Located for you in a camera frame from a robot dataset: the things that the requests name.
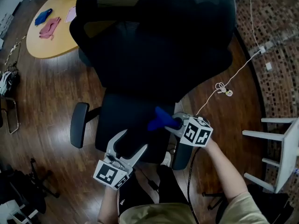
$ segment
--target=blue cloth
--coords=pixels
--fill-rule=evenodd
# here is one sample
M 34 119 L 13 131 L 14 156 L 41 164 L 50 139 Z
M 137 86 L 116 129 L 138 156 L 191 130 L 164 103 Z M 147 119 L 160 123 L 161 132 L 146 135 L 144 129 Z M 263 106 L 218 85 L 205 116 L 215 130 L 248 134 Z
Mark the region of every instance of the blue cloth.
M 39 25 L 46 21 L 47 17 L 52 13 L 53 9 L 50 8 L 47 11 L 41 12 L 38 17 L 36 18 L 35 25 Z
M 164 126 L 178 128 L 180 124 L 175 121 L 169 113 L 165 112 L 160 107 L 155 108 L 155 113 L 157 117 L 148 123 L 148 131 L 154 131 L 159 128 L 164 128 Z

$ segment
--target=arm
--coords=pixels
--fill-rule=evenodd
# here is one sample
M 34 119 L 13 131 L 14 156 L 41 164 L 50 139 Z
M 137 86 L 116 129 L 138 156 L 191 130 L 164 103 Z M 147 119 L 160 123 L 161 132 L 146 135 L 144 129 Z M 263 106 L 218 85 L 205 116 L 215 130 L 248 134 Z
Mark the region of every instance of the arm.
M 247 186 L 238 170 L 223 154 L 212 139 L 209 140 L 205 150 L 209 154 L 220 179 L 226 198 L 231 201 L 243 192 L 247 192 Z
M 117 224 L 117 191 L 110 187 L 105 188 L 105 193 L 98 215 L 98 222 L 103 224 Z

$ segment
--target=sneaker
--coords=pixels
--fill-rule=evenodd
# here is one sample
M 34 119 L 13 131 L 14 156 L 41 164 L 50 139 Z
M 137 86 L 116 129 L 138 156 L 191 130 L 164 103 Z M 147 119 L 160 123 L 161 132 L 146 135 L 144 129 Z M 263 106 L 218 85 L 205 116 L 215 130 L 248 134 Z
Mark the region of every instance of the sneaker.
M 165 165 L 165 166 L 170 167 L 170 163 L 171 163 L 171 155 L 169 152 L 166 152 L 164 160 L 160 165 Z

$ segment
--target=hardwood floor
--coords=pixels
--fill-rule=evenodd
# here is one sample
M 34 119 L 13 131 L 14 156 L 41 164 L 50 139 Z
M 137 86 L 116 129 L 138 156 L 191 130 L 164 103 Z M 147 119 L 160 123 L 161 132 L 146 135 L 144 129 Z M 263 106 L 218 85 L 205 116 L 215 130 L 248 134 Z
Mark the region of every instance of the hardwood floor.
M 0 67 L 16 39 L 27 32 L 32 18 L 46 0 L 25 0 L 5 38 L 0 51 Z M 233 53 L 230 68 L 200 84 L 183 100 L 185 112 L 195 114 L 214 90 L 216 82 L 224 83 L 245 63 L 242 49 L 235 37 L 229 46 Z M 32 57 L 21 44 L 17 64 L 21 83 L 15 99 L 18 104 L 20 129 L 10 135 L 4 125 L 0 129 L 0 159 L 13 168 L 28 173 L 30 158 L 34 157 L 39 167 L 54 172 L 51 183 L 61 196 L 46 197 L 46 214 L 40 215 L 42 223 L 78 223 L 95 220 L 103 195 L 103 187 L 92 175 L 98 159 L 103 153 L 94 147 L 97 120 L 86 126 L 84 147 L 77 149 L 70 144 L 70 123 L 77 102 L 90 104 L 91 109 L 101 105 L 105 89 L 93 70 L 86 67 L 75 50 L 60 57 L 40 60 Z M 215 94 L 202 110 L 201 115 L 210 120 L 214 128 L 213 138 L 239 172 L 262 176 L 262 155 L 266 143 L 262 140 L 242 136 L 242 130 L 262 130 L 261 112 L 257 91 L 249 67 L 239 72 L 229 85 L 232 97 Z M 141 163 L 143 171 L 159 182 L 155 165 Z M 137 178 L 150 193 L 154 201 L 157 194 L 152 191 L 144 176 L 137 170 Z M 175 171 L 178 183 L 186 195 L 189 167 Z M 190 193 L 200 222 L 214 223 L 217 209 L 208 211 L 211 198 L 203 198 L 202 192 L 221 191 L 215 169 L 204 150 L 200 150 L 194 163 Z

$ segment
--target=pink cloth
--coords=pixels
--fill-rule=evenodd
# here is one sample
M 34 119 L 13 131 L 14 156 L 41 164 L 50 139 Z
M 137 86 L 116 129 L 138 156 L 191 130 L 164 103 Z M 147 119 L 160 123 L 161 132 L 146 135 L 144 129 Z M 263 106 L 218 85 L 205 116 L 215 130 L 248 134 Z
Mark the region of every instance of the pink cloth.
M 61 20 L 60 17 L 48 19 L 46 25 L 39 32 L 39 37 L 40 38 L 51 37 L 51 40 L 53 40 L 53 38 L 54 38 L 53 32 L 54 32 L 55 28 L 57 27 L 58 23 L 60 22 L 60 20 Z

